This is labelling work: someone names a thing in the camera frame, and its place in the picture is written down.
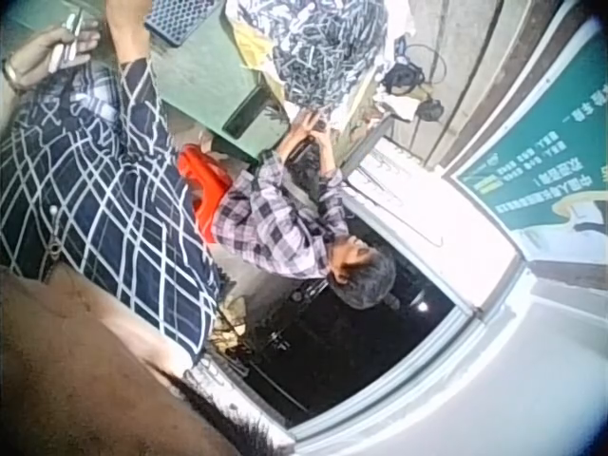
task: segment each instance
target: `concrete wall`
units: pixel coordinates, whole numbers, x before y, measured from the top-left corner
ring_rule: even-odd
[[[608,416],[608,294],[529,280],[465,356],[446,356],[444,365],[455,364],[431,388],[391,397],[375,420],[299,445],[298,454],[577,454]]]
[[[410,1],[416,35],[408,42],[437,49],[446,62],[445,80],[432,87],[433,98],[442,102],[446,112],[437,123],[399,123],[392,136],[413,155],[428,160],[428,167],[441,161],[486,92],[500,83],[503,62],[519,37],[530,3]],[[484,49],[486,38],[489,41]],[[480,56],[481,63],[476,66]],[[444,65],[441,61],[434,65],[430,51],[413,47],[408,57],[431,81],[442,79]]]

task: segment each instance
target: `wristwatch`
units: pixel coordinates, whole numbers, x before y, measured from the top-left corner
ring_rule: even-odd
[[[2,75],[7,81],[10,89],[15,92],[16,95],[22,95],[26,91],[23,86],[17,83],[17,73],[10,64],[9,59],[4,59],[2,61]]]

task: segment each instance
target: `poster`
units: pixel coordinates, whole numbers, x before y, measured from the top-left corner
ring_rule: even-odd
[[[521,117],[454,173],[528,260],[608,262],[606,75],[604,38],[590,21],[523,101]]]

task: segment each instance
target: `plaid shirt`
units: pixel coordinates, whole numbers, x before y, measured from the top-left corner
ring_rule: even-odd
[[[348,234],[340,171],[319,177],[316,214],[283,186],[285,167],[276,152],[266,151],[261,159],[256,176],[243,171],[221,201],[212,227],[216,241],[269,273],[325,277],[327,245]]]
[[[57,73],[22,99],[8,133],[0,263],[42,280],[59,239],[62,261],[197,358],[219,278],[148,62],[123,66],[119,77],[92,64]]]

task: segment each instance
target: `black hair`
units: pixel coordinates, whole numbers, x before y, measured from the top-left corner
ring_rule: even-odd
[[[389,252],[374,250],[370,260],[345,267],[348,281],[338,283],[330,274],[328,281],[333,292],[346,304],[364,310],[380,303],[395,283],[395,260]]]
[[[276,447],[268,429],[261,423],[253,423],[242,416],[228,417],[212,399],[208,399],[196,391],[185,381],[159,370],[188,405],[217,432],[223,435],[242,456],[286,456],[291,449]]]

